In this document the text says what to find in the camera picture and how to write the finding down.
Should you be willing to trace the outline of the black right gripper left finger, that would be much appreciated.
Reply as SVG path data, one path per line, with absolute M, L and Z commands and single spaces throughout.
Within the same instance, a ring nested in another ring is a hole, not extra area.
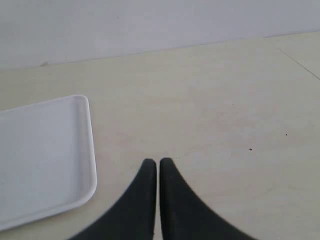
M 72 240 L 152 240 L 157 199 L 157 165 L 145 159 L 123 195 Z

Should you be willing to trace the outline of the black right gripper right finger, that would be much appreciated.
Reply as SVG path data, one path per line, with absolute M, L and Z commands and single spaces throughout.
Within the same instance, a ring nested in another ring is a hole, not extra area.
M 252 240 L 211 210 L 171 158 L 159 163 L 159 208 L 164 240 Z

